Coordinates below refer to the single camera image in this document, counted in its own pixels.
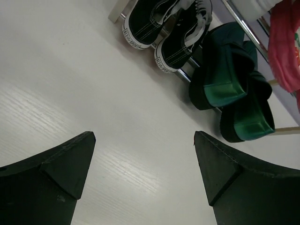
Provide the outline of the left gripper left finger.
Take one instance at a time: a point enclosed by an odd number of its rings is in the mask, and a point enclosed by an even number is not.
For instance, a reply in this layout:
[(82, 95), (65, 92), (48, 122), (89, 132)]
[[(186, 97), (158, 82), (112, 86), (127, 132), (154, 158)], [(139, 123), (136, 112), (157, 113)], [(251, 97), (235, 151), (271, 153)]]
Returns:
[(96, 138), (80, 135), (0, 168), (2, 225), (69, 225), (81, 198)]

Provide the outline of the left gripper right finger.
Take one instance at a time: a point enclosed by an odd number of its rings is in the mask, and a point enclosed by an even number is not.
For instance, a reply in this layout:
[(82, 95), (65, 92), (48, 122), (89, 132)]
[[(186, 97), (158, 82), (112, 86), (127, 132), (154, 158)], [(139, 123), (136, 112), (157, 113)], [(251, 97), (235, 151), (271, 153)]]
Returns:
[(297, 225), (300, 172), (197, 131), (195, 151), (208, 204), (219, 225)]

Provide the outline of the green loafer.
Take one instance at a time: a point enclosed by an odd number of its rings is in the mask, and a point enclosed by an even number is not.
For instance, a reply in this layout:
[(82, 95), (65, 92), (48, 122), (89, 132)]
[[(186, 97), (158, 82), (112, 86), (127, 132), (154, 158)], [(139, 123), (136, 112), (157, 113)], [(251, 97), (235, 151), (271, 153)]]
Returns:
[(254, 61), (243, 48), (245, 32), (237, 22), (209, 31), (202, 43), (202, 65), (189, 84), (189, 98), (199, 110), (220, 108), (248, 92), (247, 74)]
[(254, 61), (255, 68), (247, 74), (247, 95), (223, 108), (220, 133), (230, 143), (252, 141), (275, 132), (274, 119), (268, 103), (272, 87), (258, 71), (254, 43), (250, 40), (244, 41), (243, 48)]

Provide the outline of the pink sandal front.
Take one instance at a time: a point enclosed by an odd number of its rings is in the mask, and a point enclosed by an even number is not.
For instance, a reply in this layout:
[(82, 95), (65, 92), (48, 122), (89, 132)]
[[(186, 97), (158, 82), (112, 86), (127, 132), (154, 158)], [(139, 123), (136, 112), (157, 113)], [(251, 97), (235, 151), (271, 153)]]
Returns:
[(295, 49), (295, 34), (300, 27), (300, 2), (283, 0), (270, 15), (268, 59), (278, 84), (292, 93), (300, 90), (300, 68)]

